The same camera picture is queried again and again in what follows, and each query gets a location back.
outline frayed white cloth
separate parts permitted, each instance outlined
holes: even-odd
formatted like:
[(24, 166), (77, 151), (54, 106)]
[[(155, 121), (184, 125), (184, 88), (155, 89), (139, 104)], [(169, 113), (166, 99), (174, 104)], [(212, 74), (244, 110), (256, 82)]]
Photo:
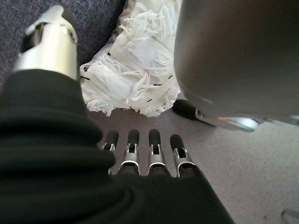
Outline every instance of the frayed white cloth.
[(131, 13), (124, 10), (116, 40), (112, 36), (80, 67), (83, 99), (90, 111), (110, 116), (114, 108), (131, 108), (156, 117), (172, 107), (180, 92), (173, 68), (180, 5), (181, 0), (139, 0)]

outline silver metal joint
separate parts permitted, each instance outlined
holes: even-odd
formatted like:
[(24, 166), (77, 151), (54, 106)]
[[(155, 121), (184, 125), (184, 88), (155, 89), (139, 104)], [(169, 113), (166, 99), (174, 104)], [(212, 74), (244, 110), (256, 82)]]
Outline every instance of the silver metal joint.
[(123, 162), (121, 163), (121, 167), (128, 162), (134, 163), (138, 167), (138, 173), (140, 174), (140, 169), (138, 164), (138, 145), (137, 144), (134, 145), (135, 146), (134, 152), (130, 152), (130, 146), (131, 144), (128, 143), (127, 149), (123, 155)]
[(196, 166), (195, 163), (192, 161), (190, 155), (188, 154), (187, 150), (185, 148), (182, 148), (182, 150), (184, 151), (185, 157), (180, 157), (180, 154), (179, 154), (177, 148), (175, 148), (173, 150), (173, 160), (174, 160), (174, 165), (175, 165), (176, 170), (177, 170), (177, 176), (178, 177), (180, 177), (179, 168), (183, 164), (188, 163), (188, 164), (192, 164), (192, 165)]
[(163, 151), (161, 149), (161, 145), (158, 144), (157, 147), (158, 147), (158, 154), (154, 153), (154, 145), (153, 144), (151, 144), (149, 147), (149, 171), (148, 171), (148, 173), (150, 172), (150, 168), (153, 165), (160, 164), (160, 165), (163, 165), (166, 167), (165, 158), (164, 158)]
[[(107, 143), (105, 143), (103, 146), (102, 146), (102, 150), (105, 149)], [(112, 143), (110, 148), (109, 148), (109, 151), (112, 152), (113, 154), (115, 153), (115, 145)]]
[(52, 6), (27, 28), (15, 72), (48, 70), (78, 80), (78, 38), (63, 13), (62, 6)]

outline robotic hand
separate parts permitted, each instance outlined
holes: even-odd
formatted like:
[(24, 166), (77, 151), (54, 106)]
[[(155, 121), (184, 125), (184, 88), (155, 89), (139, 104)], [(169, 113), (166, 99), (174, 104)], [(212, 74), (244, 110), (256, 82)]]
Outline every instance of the robotic hand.
[[(118, 136), (119, 134), (115, 130), (108, 132), (102, 150), (108, 150), (112, 153), (115, 153)], [(136, 129), (133, 129), (128, 134), (128, 145), (124, 152), (123, 162), (121, 163), (118, 174), (140, 175), (138, 162), (138, 143), (139, 132)], [(192, 175), (200, 176), (200, 171), (198, 167), (193, 163), (190, 155), (185, 149), (182, 138), (178, 134), (173, 134), (170, 138), (170, 144), (173, 152), (173, 159), (177, 171), (177, 177)], [(161, 147), (160, 132), (157, 129), (152, 129), (149, 132), (148, 175), (170, 176)]]
[(74, 26), (61, 6), (45, 12), (26, 30), (1, 93), (0, 223), (233, 224), (178, 135), (171, 137), (177, 178), (155, 129), (148, 175), (139, 172), (137, 130), (117, 175), (109, 175), (118, 133), (98, 149), (102, 133), (87, 118)]

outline black fabric sleeve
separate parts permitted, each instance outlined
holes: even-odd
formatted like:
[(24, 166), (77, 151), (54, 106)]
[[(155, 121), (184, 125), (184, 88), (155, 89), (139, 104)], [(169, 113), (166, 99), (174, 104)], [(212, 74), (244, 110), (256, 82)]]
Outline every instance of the black fabric sleeve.
[(101, 137), (78, 82), (13, 74), (0, 97), (0, 223), (233, 224), (201, 172), (109, 176), (115, 158)]
[(0, 223), (133, 222), (142, 196), (107, 174), (115, 159), (98, 150), (101, 137), (78, 82), (11, 75), (0, 97)]

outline silver metal part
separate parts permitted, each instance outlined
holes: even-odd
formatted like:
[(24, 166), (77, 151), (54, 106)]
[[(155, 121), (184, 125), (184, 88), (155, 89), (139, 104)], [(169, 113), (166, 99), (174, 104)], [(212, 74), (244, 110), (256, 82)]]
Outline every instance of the silver metal part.
[(254, 132), (258, 128), (258, 123), (250, 118), (209, 118), (205, 117), (202, 114), (199, 114), (199, 111), (196, 110), (195, 117), (198, 120), (204, 121), (214, 126), (226, 128), (229, 130), (242, 130), (246, 132)]
[[(107, 142), (105, 142), (105, 144), (102, 146), (102, 150), (105, 149), (105, 146), (107, 145)], [(112, 143), (109, 149), (110, 152), (112, 152), (113, 154), (115, 153), (115, 145)], [(111, 175), (111, 169), (109, 168), (108, 170), (108, 174)]]
[(39, 44), (19, 53), (14, 71), (41, 69), (55, 71), (77, 80), (77, 35), (74, 27), (62, 17), (64, 8), (52, 6), (26, 30), (29, 36), (44, 24)]
[(109, 151), (112, 152), (113, 154), (115, 153), (115, 145), (113, 143), (111, 144)]
[(160, 165), (166, 166), (164, 154), (163, 154), (160, 144), (158, 144), (158, 149), (159, 149), (159, 154), (154, 154), (154, 145), (151, 144), (149, 147), (149, 171), (148, 171), (148, 173), (150, 172), (150, 168), (155, 164), (160, 164)]
[(189, 164), (192, 164), (192, 165), (196, 166), (195, 163), (192, 161), (190, 155), (188, 154), (187, 150), (185, 148), (182, 148), (182, 149), (184, 150), (184, 152), (186, 154), (185, 158), (180, 158), (179, 157), (179, 153), (178, 153), (177, 148), (175, 148), (173, 150), (173, 160), (174, 160), (174, 165), (175, 165), (176, 170), (177, 170), (177, 177), (180, 177), (179, 168), (180, 168), (181, 165), (189, 163)]
[(123, 155), (123, 162), (121, 163), (121, 167), (128, 162), (136, 164), (138, 167), (138, 173), (140, 174), (139, 164), (138, 164), (138, 145), (135, 144), (135, 149), (133, 153), (129, 152), (131, 144), (128, 143), (127, 149)]

